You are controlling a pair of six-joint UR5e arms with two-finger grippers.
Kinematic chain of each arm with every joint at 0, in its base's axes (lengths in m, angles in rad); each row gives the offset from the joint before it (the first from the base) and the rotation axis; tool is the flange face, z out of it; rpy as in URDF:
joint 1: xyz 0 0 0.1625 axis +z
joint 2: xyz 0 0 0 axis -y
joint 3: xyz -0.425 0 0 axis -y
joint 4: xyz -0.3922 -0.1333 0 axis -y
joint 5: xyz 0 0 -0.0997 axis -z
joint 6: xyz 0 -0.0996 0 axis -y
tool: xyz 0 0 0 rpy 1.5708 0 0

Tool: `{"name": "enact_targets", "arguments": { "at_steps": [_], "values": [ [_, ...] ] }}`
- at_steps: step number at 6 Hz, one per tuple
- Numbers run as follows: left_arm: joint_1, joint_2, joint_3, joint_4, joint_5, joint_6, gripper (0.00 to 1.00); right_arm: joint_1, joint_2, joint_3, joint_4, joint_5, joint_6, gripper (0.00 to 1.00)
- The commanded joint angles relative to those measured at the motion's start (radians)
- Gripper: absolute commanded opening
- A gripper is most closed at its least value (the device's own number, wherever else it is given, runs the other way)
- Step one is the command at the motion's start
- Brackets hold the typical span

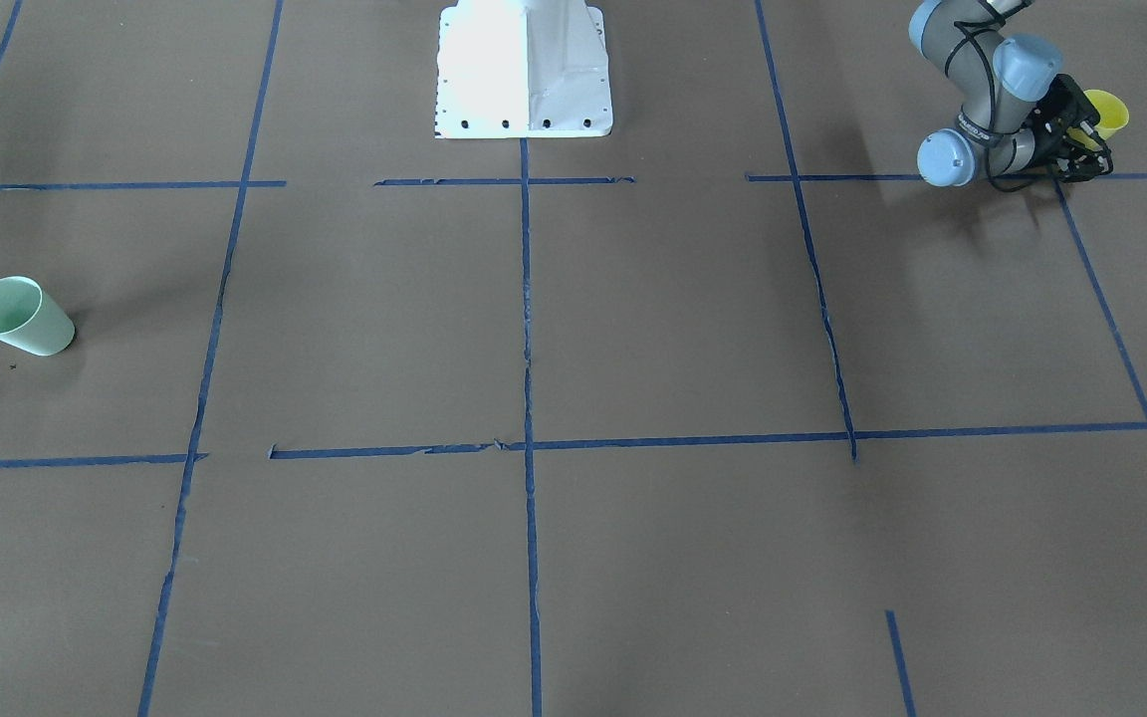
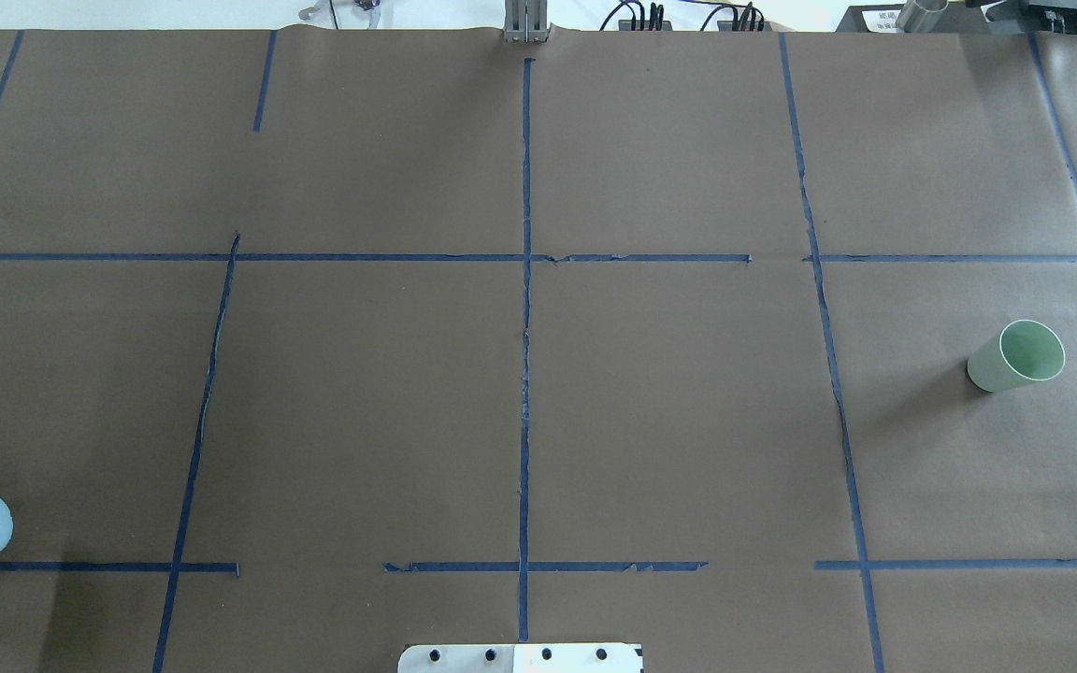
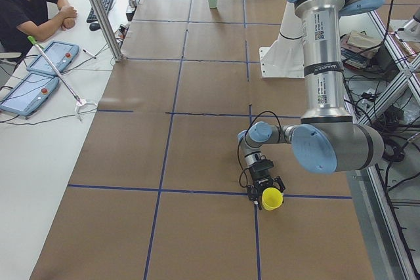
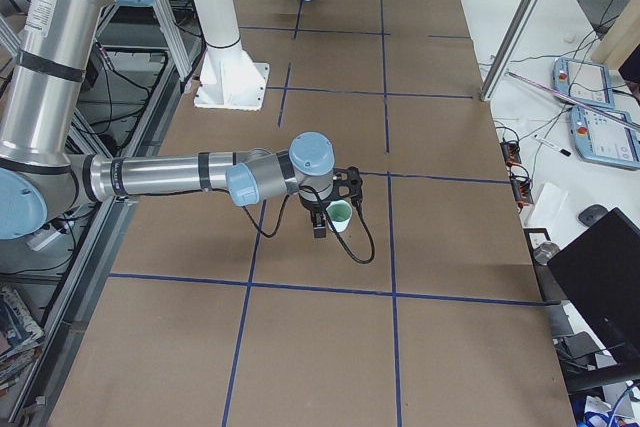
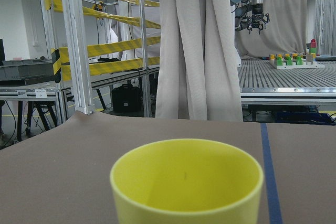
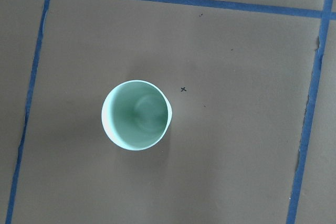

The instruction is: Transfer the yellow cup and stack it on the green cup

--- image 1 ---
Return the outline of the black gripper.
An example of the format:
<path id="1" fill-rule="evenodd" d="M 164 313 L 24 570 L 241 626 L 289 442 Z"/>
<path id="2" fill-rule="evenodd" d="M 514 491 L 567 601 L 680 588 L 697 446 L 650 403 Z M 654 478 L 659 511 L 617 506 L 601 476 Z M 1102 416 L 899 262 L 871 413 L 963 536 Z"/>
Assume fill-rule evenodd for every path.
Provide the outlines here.
<path id="1" fill-rule="evenodd" d="M 1111 150 L 1091 150 L 1075 142 L 1107 142 L 1100 114 L 1093 104 L 1078 104 L 1082 89 L 1069 75 L 1056 75 L 1047 94 L 1033 106 L 1027 127 L 1032 132 L 1033 154 L 1027 169 L 1050 169 L 1061 184 L 1080 184 L 1111 176 Z M 1071 128 L 1071 139 L 1068 131 Z"/>

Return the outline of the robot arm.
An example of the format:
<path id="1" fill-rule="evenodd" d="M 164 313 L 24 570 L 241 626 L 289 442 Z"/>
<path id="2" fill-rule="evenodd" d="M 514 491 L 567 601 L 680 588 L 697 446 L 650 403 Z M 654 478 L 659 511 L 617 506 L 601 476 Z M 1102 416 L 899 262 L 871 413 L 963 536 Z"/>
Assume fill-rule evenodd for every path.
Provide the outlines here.
<path id="1" fill-rule="evenodd" d="M 1040 36 L 1005 36 L 1030 1 L 923 1 L 907 36 L 921 59 L 961 92 L 951 126 L 924 137 L 918 171 L 938 187 L 1043 169 L 1078 184 L 1111 176 L 1103 117 L 1063 54 Z"/>

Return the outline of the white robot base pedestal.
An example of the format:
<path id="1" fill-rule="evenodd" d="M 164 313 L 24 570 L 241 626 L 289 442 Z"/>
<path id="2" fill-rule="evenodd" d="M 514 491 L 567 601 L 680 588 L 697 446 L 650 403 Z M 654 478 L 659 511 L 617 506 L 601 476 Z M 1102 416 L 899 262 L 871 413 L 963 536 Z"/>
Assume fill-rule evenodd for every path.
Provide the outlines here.
<path id="1" fill-rule="evenodd" d="M 604 14 L 585 1 L 458 1 L 438 18 L 434 137 L 607 137 Z"/>

